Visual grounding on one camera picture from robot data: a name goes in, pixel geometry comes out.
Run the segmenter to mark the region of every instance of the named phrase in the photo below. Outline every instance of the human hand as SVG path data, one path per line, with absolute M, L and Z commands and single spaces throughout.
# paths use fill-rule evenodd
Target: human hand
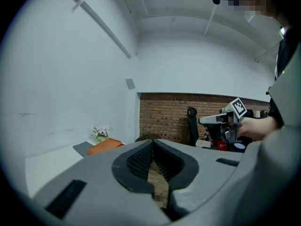
M 251 125 L 254 123 L 255 119 L 242 117 L 240 118 L 240 123 L 237 130 L 237 138 L 239 137 L 245 137 L 248 134 L 248 131 L 251 128 Z M 228 124 L 230 127 L 233 126 L 233 117 L 228 118 Z

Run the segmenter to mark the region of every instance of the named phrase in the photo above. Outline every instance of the ceiling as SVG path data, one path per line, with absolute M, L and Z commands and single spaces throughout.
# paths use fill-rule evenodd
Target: ceiling
M 185 31 L 204 34 L 214 8 L 212 0 L 125 0 L 141 36 L 150 32 Z M 254 16 L 224 0 L 217 5 L 206 36 L 215 36 L 250 50 L 255 58 L 281 40 L 280 24 L 273 18 Z M 263 62 L 276 64 L 277 49 Z

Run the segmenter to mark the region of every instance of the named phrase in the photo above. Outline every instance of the gray panel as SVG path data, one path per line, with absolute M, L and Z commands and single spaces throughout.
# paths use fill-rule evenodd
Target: gray panel
M 261 142 L 251 143 L 225 184 L 205 203 L 174 226 L 230 226 L 241 195 L 252 176 Z
M 70 224 L 162 225 L 170 222 L 150 194 L 129 192 L 112 174 L 113 161 L 144 142 L 121 146 L 79 161 L 44 186 L 34 200 L 45 207 L 72 180 L 79 179 L 87 182 L 87 185 L 64 218 Z
M 235 225 L 252 223 L 271 207 L 301 166 L 301 130 L 283 127 L 262 142 L 252 179 L 234 215 Z
M 177 206 L 193 211 L 212 197 L 227 181 L 236 167 L 216 162 L 219 158 L 240 161 L 242 153 L 232 153 L 186 146 L 167 140 L 160 140 L 188 155 L 193 156 L 199 165 L 199 172 L 185 189 L 173 191 Z
M 301 43 L 269 93 L 286 126 L 301 125 Z
M 77 151 L 82 157 L 86 157 L 87 156 L 87 150 L 92 146 L 93 146 L 92 144 L 85 141 L 85 142 L 80 143 L 78 145 L 74 145 L 73 149 L 75 151 Z
M 135 84 L 133 79 L 126 79 L 128 89 L 135 89 Z

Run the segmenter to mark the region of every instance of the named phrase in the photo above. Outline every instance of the orange box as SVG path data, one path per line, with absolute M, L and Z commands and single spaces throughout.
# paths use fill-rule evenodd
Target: orange box
M 109 138 L 109 139 L 106 139 L 105 141 L 103 141 L 103 142 L 101 142 L 101 143 L 99 143 L 99 144 L 97 144 L 93 147 L 90 147 L 87 150 L 87 155 L 90 156 L 90 155 L 93 155 L 93 154 L 101 153 L 101 152 L 104 152 L 104 151 L 108 151 L 108 150 L 117 148 L 117 147 L 122 146 L 122 145 L 123 144 L 121 143 L 121 141 Z

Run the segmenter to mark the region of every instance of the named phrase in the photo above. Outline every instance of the white surface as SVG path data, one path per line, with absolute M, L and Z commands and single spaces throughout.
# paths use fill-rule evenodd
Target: white surface
M 212 0 L 126 0 L 141 35 L 150 32 L 186 31 L 204 34 L 213 10 Z M 217 6 L 207 36 L 224 37 L 242 47 L 257 50 L 257 56 L 280 42 L 280 24 L 273 18 L 255 15 L 250 22 L 245 16 L 250 12 L 243 6 L 231 6 L 223 0 Z M 274 65 L 266 59 L 264 63 Z
M 243 144 L 240 144 L 240 143 L 234 143 L 234 146 L 237 147 L 238 149 L 245 149 L 246 148 Z
M 124 0 L 86 0 L 131 56 L 137 52 L 138 32 Z
M 137 92 L 203 93 L 269 101 L 274 73 L 230 42 L 196 33 L 142 37 L 134 83 Z
M 129 90 L 127 107 L 127 141 L 131 143 L 139 137 L 140 98 L 136 89 Z
M 84 141 L 96 125 L 109 125 L 112 138 L 132 142 L 123 102 L 133 60 L 82 8 L 72 13 L 74 4 L 27 1 L 1 45 L 1 161 L 24 193 L 26 157 Z
M 96 145 L 88 140 L 91 146 Z M 28 194 L 32 198 L 45 184 L 83 159 L 73 145 L 25 159 Z
M 255 117 L 256 117 L 256 118 L 260 118 L 260 111 L 256 111 L 256 112 L 255 112 Z
M 204 147 L 210 148 L 211 147 L 211 142 L 210 141 L 204 141 L 204 140 L 197 140 L 196 146 L 199 146 L 199 147 L 204 146 Z

